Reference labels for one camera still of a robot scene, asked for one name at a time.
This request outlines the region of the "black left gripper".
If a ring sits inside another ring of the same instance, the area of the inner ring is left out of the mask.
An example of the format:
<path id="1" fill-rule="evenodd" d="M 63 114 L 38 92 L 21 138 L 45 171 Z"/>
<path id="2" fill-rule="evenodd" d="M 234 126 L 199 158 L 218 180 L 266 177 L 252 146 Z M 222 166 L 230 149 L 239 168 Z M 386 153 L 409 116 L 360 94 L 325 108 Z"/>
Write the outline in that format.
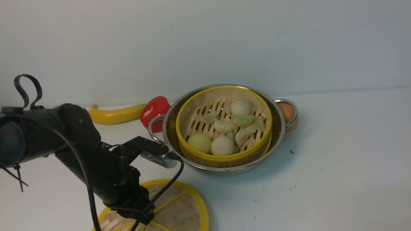
<path id="1" fill-rule="evenodd" d="M 129 166 L 125 183 L 113 186 L 117 192 L 114 202 L 104 202 L 104 204 L 124 219 L 134 219 L 141 224 L 148 225 L 154 218 L 155 206 L 149 205 L 149 192 L 140 185 L 139 177 L 140 172 Z"/>

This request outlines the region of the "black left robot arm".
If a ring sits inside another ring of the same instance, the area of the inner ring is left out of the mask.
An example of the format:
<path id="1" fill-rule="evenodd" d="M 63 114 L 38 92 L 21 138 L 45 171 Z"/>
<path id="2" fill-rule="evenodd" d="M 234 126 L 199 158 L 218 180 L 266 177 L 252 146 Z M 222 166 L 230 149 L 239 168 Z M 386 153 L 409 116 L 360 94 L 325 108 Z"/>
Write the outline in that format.
<path id="1" fill-rule="evenodd" d="M 146 139 L 137 137 L 107 145 L 88 112 L 74 104 L 1 111 L 1 168 L 18 169 L 22 163 L 54 154 L 86 185 L 95 226 L 96 196 L 124 218 L 145 225 L 154 218 L 155 206 L 140 185 L 140 172 L 130 165 L 146 144 Z"/>

